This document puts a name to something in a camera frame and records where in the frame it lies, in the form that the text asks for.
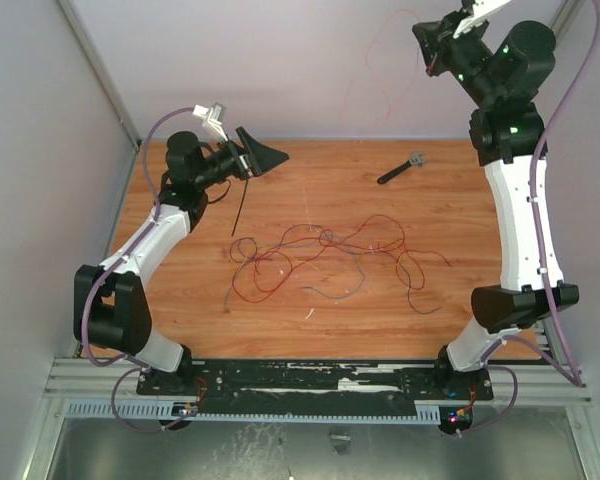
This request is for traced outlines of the black zip tie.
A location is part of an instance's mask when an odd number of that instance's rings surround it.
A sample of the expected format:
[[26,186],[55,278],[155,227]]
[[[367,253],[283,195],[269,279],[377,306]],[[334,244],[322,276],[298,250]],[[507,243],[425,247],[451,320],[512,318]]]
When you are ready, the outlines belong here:
[[241,197],[240,197],[239,206],[238,206],[238,209],[237,209],[237,212],[236,212],[236,216],[235,216],[235,220],[234,220],[234,223],[233,223],[233,226],[232,226],[232,230],[231,230],[231,237],[234,237],[235,234],[236,234],[236,230],[238,228],[238,225],[239,225],[239,222],[240,222],[240,217],[241,217],[241,214],[242,214],[242,211],[243,211],[243,208],[244,208],[244,204],[245,204],[245,200],[246,200],[246,195],[247,195],[248,188],[249,188],[249,183],[250,183],[249,179],[247,179],[247,180],[244,181],[244,187],[243,187],[242,194],[241,194]]

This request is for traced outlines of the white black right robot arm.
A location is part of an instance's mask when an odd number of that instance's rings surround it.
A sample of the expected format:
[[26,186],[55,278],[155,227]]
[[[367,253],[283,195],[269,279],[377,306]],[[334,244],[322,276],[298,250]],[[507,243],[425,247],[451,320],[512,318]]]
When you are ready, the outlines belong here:
[[483,377],[489,357],[508,338],[579,300],[553,249],[545,125],[534,104],[555,67],[555,35],[542,23],[522,21],[492,51],[483,41],[488,25],[476,7],[464,7],[412,28],[427,74],[451,73],[477,106],[469,134],[492,192],[501,242],[499,284],[473,290],[471,319],[434,364],[435,389],[446,398]]

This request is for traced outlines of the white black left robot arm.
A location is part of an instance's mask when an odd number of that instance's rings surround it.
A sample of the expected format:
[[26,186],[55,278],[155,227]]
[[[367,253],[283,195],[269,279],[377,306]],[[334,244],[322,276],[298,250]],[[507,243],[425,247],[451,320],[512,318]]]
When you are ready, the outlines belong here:
[[160,192],[142,226],[109,258],[83,265],[74,276],[74,335],[88,348],[117,351],[160,372],[171,393],[188,392],[195,371],[190,350],[154,327],[145,289],[171,250],[199,223],[210,201],[207,190],[232,178],[248,181],[286,162],[288,154],[255,140],[244,128],[237,140],[215,148],[189,131],[167,140]]

